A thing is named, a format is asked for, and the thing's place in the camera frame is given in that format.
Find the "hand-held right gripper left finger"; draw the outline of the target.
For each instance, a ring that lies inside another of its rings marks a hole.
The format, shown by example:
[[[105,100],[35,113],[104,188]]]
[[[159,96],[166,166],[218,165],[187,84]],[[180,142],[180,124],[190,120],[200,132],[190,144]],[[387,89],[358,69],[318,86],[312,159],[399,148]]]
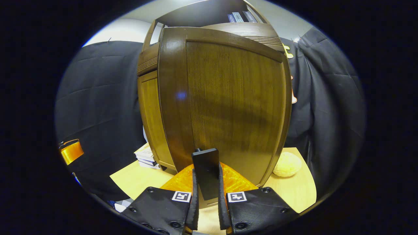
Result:
[[[155,234],[183,235],[198,228],[199,191],[191,164],[160,188],[147,187],[126,209],[133,223]]]

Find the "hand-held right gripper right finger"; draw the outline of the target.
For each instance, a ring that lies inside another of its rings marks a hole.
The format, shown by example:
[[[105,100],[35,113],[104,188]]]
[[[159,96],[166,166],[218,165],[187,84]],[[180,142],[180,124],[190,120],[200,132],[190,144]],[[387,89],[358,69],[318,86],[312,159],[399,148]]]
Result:
[[[226,192],[226,169],[218,164],[218,217],[227,235],[274,235],[299,216],[271,187]]]

